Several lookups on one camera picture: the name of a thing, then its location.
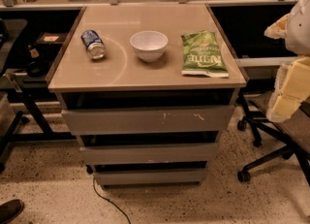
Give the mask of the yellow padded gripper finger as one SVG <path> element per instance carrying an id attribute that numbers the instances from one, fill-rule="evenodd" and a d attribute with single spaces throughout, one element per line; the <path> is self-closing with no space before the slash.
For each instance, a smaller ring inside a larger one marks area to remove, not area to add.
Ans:
<path id="1" fill-rule="evenodd" d="M 290 119 L 310 96 L 310 57 L 299 56 L 284 63 L 277 71 L 274 91 L 267 105 L 266 117 L 272 122 Z"/>

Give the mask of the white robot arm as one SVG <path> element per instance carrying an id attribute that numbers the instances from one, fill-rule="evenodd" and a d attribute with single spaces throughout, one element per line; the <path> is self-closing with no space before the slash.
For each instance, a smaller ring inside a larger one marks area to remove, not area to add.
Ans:
<path id="1" fill-rule="evenodd" d="M 278 69 L 267 105 L 267 119 L 284 122 L 310 96 L 310 0 L 299 0 L 264 34 L 271 39 L 284 39 L 286 49 L 297 55 L 297 60 Z"/>

